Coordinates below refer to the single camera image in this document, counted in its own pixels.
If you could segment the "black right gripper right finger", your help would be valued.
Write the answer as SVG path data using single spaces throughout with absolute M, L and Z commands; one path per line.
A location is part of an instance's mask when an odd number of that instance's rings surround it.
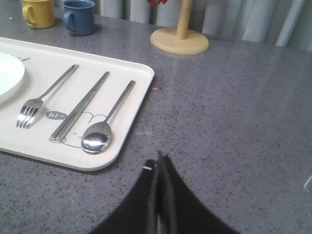
M 158 152 L 158 207 L 166 234 L 236 234 L 192 193 L 169 156 Z

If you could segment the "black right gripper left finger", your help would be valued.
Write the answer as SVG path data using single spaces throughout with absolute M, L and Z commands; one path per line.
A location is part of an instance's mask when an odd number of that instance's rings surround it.
M 158 170 L 147 160 L 135 185 L 121 204 L 92 234 L 156 234 Z

